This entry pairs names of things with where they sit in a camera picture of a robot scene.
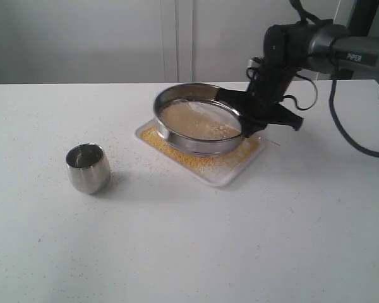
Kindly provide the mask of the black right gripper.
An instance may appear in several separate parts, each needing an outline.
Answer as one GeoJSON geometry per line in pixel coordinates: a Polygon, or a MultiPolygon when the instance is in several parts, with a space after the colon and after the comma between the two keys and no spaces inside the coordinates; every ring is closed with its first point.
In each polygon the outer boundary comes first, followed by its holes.
{"type": "Polygon", "coordinates": [[[247,72],[249,84],[245,91],[219,88],[217,101],[231,106],[239,114],[241,133],[245,138],[264,130],[268,125],[289,126],[297,131],[303,118],[280,103],[299,68],[273,66],[265,63],[262,72],[247,72]]]}

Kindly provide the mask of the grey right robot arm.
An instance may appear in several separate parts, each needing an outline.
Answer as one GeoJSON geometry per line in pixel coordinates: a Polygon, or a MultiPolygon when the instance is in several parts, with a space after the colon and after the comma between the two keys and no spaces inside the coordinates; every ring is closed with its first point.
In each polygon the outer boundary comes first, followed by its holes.
{"type": "Polygon", "coordinates": [[[301,21],[271,26],[263,39],[263,56],[250,59],[246,91],[219,89],[217,99],[239,114],[245,138],[269,124],[299,130],[303,118],[287,110],[281,102],[287,88],[302,70],[322,74],[340,69],[371,73],[379,84],[379,37],[353,37],[331,20],[315,24],[301,21]]]}

